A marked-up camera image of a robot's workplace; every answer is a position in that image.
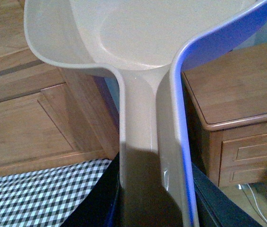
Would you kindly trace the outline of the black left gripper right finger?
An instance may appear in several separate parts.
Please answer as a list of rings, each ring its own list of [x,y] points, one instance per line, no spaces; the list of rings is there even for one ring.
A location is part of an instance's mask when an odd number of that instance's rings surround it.
[[[192,164],[201,227],[259,227],[254,218],[232,202],[198,167]]]

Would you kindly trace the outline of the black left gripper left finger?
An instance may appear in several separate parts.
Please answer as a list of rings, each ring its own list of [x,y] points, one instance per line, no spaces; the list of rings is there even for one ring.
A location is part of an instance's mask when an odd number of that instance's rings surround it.
[[[63,227],[120,227],[120,155],[117,154]]]

